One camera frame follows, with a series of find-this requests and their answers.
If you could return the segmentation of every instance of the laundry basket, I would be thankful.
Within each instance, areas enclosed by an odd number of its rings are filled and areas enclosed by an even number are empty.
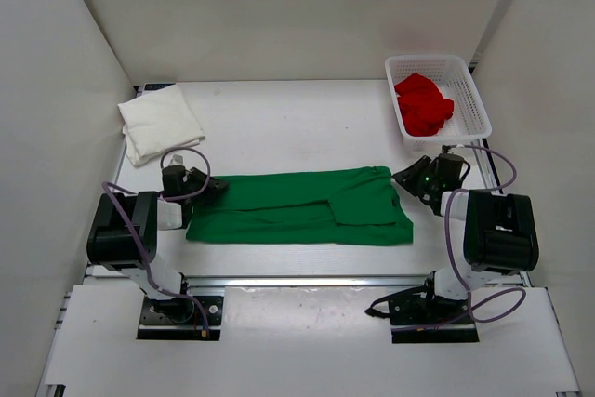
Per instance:
[[[403,145],[410,152],[433,150],[443,144],[470,143],[492,133],[492,125],[483,107],[480,94],[463,59],[452,55],[393,56],[385,62],[390,94],[397,112]],[[426,76],[440,89],[443,96],[455,102],[453,117],[444,123],[438,134],[414,137],[405,130],[403,116],[394,86],[410,74]]]

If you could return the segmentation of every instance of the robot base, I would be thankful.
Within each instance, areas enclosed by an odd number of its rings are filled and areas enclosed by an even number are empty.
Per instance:
[[[452,318],[452,316],[436,317],[434,311],[428,312],[427,304],[427,300],[418,295],[389,299],[392,344],[479,342],[475,323],[469,317],[443,325],[438,329],[399,330],[412,325],[438,324],[440,321]],[[464,309],[461,308],[455,314],[463,311]]]
[[[140,310],[137,339],[177,339],[187,341],[219,341],[221,337],[221,318],[223,315],[223,297],[196,296],[206,311],[209,337],[203,337],[203,318],[200,312],[196,317],[188,313],[184,319],[173,320],[155,311],[153,302],[145,298]]]

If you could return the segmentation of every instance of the red fabric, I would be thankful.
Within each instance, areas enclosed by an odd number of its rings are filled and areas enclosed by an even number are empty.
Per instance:
[[[430,79],[414,73],[394,87],[405,129],[414,137],[436,135],[453,117],[455,103],[443,98]]]

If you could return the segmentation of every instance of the green cloth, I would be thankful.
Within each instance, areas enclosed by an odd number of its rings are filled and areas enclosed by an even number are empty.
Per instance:
[[[413,224],[384,166],[262,176],[218,176],[229,189],[195,206],[189,241],[223,244],[396,245]]]

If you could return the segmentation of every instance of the folded white towel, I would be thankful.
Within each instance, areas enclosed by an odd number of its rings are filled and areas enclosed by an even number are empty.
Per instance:
[[[144,165],[173,146],[192,146],[205,138],[181,88],[172,85],[118,104],[124,118],[126,156]]]

